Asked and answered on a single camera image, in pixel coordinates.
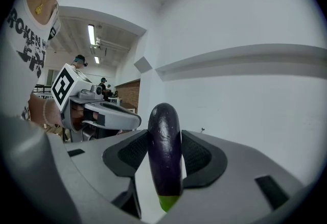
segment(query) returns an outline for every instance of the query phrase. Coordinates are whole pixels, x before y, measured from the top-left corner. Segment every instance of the person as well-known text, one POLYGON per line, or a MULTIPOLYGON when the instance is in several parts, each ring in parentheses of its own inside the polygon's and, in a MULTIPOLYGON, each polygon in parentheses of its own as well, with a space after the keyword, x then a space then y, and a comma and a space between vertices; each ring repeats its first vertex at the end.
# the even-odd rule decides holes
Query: person
MULTIPOLYGON (((61 125, 54 100, 34 95, 44 68, 46 44, 58 16, 57 0, 15 0, 0 31, 0 114, 37 124, 61 125)), ((83 107, 73 105, 74 123, 83 120, 83 107)))
POLYGON ((88 63, 85 61, 85 57, 82 55, 76 56, 72 63, 72 67, 76 69, 83 69, 87 65, 88 63))
POLYGON ((101 83, 99 84, 99 86, 102 87, 102 94, 103 94, 103 99, 106 101, 106 99, 108 100, 107 94, 109 92, 109 90, 106 89, 106 86, 104 85, 105 82, 107 82, 106 78, 102 77, 101 78, 101 83))
POLYGON ((111 90, 110 90, 110 89, 108 90, 108 94, 107 94, 107 95, 108 95, 108 97, 109 97, 109 98, 111 98, 111 97, 112 97, 112 92, 111 92, 111 90))

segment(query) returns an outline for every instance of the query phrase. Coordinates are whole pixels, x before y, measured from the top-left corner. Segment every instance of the white wall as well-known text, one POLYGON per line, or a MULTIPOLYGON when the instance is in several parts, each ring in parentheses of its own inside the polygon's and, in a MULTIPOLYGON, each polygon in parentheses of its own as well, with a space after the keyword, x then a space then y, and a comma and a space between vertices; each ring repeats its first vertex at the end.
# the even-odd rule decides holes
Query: white wall
POLYGON ((322 17, 314 0, 169 0, 159 17, 157 67, 244 45, 327 48, 322 17))
POLYGON ((137 110, 142 118, 139 130, 148 128, 149 116, 153 108, 165 101, 165 85, 158 72, 152 69, 142 73, 137 110))
POLYGON ((281 61, 176 72, 165 101, 182 129, 257 148, 309 184, 327 146, 327 64, 281 61))
MULTIPOLYGON (((75 58, 66 52, 54 53, 53 51, 47 51, 44 67, 45 69, 60 70, 65 63, 71 64, 75 58)), ((86 60, 89 62, 87 67, 81 69, 81 71, 92 81, 94 84, 99 84, 101 78, 105 77, 107 79, 106 85, 110 84, 112 86, 111 90, 115 87, 115 68, 108 67, 105 65, 91 65, 91 60, 86 60)))
POLYGON ((134 66, 138 39, 134 41, 131 50, 125 55, 117 67, 115 85, 121 85, 141 78, 141 73, 134 66))

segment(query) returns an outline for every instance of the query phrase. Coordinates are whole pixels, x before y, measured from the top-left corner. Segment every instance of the purple eggplant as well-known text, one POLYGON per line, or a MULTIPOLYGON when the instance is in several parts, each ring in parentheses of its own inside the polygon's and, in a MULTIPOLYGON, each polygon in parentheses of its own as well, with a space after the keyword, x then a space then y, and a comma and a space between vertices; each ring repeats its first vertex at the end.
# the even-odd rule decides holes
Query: purple eggplant
POLYGON ((157 105, 150 115, 148 131, 152 180, 160 205, 167 212, 182 193, 181 138, 174 107, 157 105))

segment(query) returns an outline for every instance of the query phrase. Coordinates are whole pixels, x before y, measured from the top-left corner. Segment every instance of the ceiling light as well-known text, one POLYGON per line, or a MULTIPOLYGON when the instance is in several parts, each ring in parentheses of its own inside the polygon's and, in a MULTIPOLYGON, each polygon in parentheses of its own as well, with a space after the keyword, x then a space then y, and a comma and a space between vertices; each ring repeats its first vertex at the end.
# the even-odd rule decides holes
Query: ceiling light
POLYGON ((94 37, 94 26, 89 24, 88 25, 88 35, 90 36, 90 43, 92 45, 95 45, 96 44, 96 41, 95 41, 95 37, 94 37))

